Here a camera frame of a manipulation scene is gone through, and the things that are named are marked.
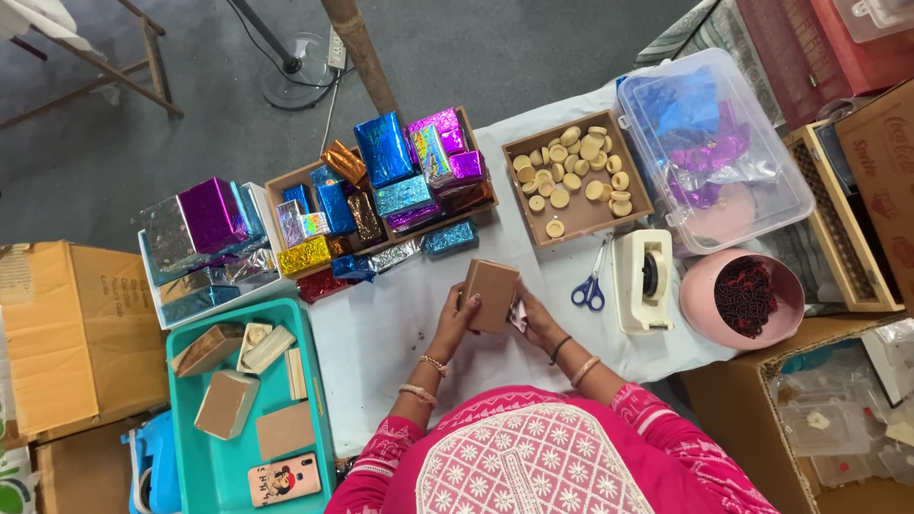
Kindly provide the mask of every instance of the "blue scissors handle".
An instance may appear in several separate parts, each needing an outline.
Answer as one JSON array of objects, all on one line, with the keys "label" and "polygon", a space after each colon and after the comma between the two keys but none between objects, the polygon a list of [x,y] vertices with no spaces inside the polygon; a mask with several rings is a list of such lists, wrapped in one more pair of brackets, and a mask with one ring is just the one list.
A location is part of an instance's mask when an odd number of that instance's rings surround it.
[{"label": "blue scissors handle", "polygon": [[[596,305],[594,305],[594,299],[599,300]],[[603,310],[605,298],[603,298],[603,292],[600,290],[600,281],[593,276],[589,276],[587,282],[575,287],[574,291],[571,292],[571,303],[578,307],[587,305],[594,312]]]}]

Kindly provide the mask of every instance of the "bangle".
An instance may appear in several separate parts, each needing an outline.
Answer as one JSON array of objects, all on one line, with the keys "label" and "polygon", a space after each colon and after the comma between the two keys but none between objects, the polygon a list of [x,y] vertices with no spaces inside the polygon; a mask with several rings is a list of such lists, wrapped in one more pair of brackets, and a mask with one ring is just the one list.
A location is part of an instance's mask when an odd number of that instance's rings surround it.
[{"label": "bangle", "polygon": [[588,359],[588,361],[585,362],[584,365],[580,367],[580,369],[578,369],[578,372],[574,374],[574,377],[571,377],[571,387],[577,388],[578,384],[580,384],[581,379],[584,378],[584,375],[586,375],[587,372],[590,371],[590,369],[593,368],[594,365],[596,365],[598,362],[600,362],[600,358],[596,355]]},{"label": "bangle", "polygon": [[435,369],[438,370],[438,373],[441,375],[442,378],[448,376],[448,367],[445,366],[445,365],[443,365],[443,364],[441,364],[439,361],[437,361],[437,360],[435,360],[435,359],[432,359],[432,358],[429,357],[428,355],[422,355],[422,356],[420,356],[420,357],[419,357],[419,362],[427,362],[427,363],[431,364],[432,366],[434,366]]},{"label": "bangle", "polygon": [[552,350],[552,356],[551,356],[552,362],[549,362],[549,366],[555,366],[555,365],[556,365],[556,357],[558,357],[558,350],[559,350],[560,348],[562,348],[562,345],[564,345],[565,343],[569,342],[569,339],[571,339],[571,336],[565,337],[564,339],[562,339],[561,341],[559,341],[558,345],[556,346],[556,349]]},{"label": "bangle", "polygon": [[434,396],[428,394],[424,389],[419,386],[414,386],[412,384],[403,384],[400,386],[398,392],[411,392],[419,397],[420,403],[428,403],[431,405],[431,408],[434,410],[438,406],[438,401],[435,400]]}]

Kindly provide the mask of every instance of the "phone case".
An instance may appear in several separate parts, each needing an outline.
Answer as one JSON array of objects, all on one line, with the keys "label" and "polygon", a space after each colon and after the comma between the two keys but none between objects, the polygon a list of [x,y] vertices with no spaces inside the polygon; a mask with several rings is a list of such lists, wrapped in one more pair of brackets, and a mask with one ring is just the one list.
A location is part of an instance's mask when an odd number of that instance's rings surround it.
[{"label": "phone case", "polygon": [[253,467],[248,472],[248,482],[254,507],[265,507],[321,490],[314,453]]}]

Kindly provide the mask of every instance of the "power strip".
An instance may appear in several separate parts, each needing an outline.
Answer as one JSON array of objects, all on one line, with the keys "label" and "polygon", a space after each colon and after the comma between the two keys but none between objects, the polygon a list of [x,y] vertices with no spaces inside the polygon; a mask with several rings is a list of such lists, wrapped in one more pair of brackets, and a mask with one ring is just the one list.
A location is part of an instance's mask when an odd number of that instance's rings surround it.
[{"label": "power strip", "polygon": [[345,70],[345,45],[333,27],[330,27],[330,51],[327,52],[327,66]]}]

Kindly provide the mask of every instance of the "woman's left hand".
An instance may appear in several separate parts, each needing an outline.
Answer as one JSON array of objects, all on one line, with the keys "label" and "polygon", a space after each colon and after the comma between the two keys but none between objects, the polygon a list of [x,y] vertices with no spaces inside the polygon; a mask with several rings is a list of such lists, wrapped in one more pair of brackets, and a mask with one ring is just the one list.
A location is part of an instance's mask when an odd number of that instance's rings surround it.
[{"label": "woman's left hand", "polygon": [[473,316],[479,312],[483,301],[478,294],[467,299],[463,305],[463,310],[458,310],[457,305],[460,300],[463,282],[455,284],[448,293],[448,299],[444,302],[444,308],[441,310],[441,317],[438,320],[438,330],[435,332],[435,338],[429,345],[429,350],[425,352],[429,357],[438,360],[441,364],[447,364],[457,351],[466,333],[467,327]]}]

